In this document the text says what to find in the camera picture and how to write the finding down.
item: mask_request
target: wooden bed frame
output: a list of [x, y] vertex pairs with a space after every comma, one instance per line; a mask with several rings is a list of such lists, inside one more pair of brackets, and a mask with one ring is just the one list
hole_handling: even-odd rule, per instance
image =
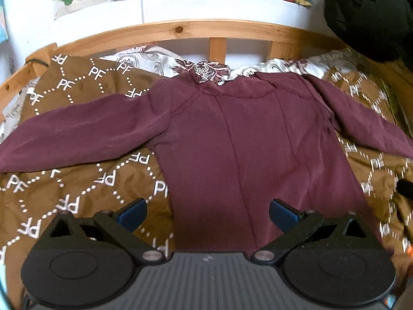
[[[0, 86], [0, 108], [4, 109], [30, 80], [46, 72], [47, 67], [32, 61], [33, 59], [49, 64], [51, 57], [60, 53], [94, 56], [99, 53], [119, 52], [140, 44], [186, 38], [209, 38], [209, 60], [220, 63], [225, 63], [227, 38], [269, 41], [268, 59], [299, 59], [304, 47], [315, 47], [325, 51], [345, 47], [345, 44], [336, 38], [264, 22], [175, 20], [141, 24], [107, 31], [59, 47], [53, 43], [39, 49], [26, 58], [26, 65]], [[413, 127], [413, 74], [396, 63], [370, 62], [369, 69], [395, 90], [408, 123]]]

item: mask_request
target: long-sleeve garment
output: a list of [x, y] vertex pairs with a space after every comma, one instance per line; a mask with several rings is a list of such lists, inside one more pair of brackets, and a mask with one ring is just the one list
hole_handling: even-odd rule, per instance
[[0, 145], [0, 171], [99, 162], [146, 144], [169, 186], [176, 250], [251, 253], [280, 235], [268, 215], [274, 198], [326, 217], [355, 211], [376, 227], [335, 130], [413, 158], [402, 130], [316, 77], [257, 73], [218, 87], [185, 73], [145, 96], [23, 122]]

